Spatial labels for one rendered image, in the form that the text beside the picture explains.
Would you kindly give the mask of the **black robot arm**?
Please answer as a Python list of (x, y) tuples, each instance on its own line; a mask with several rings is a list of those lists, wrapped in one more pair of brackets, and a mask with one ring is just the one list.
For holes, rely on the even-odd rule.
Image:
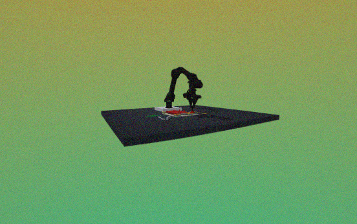
[[(196, 74), (189, 72), (188, 70), (184, 69), (183, 67), (178, 67), (177, 69), (171, 70), (172, 79), (171, 79), (169, 92), (167, 93), (167, 95), (164, 99), (164, 102), (166, 102), (165, 108), (173, 108), (172, 102), (174, 102), (174, 99), (175, 99), (175, 95), (174, 95), (175, 85), (176, 85), (177, 78), (180, 76), (181, 73), (186, 75), (187, 79), (190, 80), (188, 82), (189, 88), (202, 88), (202, 82), (201, 82), (201, 80), (198, 80)], [(190, 95), (193, 96), (191, 90), (184, 93), (183, 97), (187, 98)]]

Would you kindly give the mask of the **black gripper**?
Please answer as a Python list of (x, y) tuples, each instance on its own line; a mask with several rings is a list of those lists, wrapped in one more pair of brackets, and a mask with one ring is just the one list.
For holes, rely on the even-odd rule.
[(187, 99), (189, 101), (189, 104), (192, 106), (192, 103), (193, 103), (193, 107), (195, 107), (195, 104), (197, 103), (197, 100), (199, 98), (202, 98), (202, 96), (201, 95), (196, 95), (196, 88), (189, 88), (188, 91), (189, 90), (191, 90), (193, 96), (190, 95), (189, 97), (187, 97)]

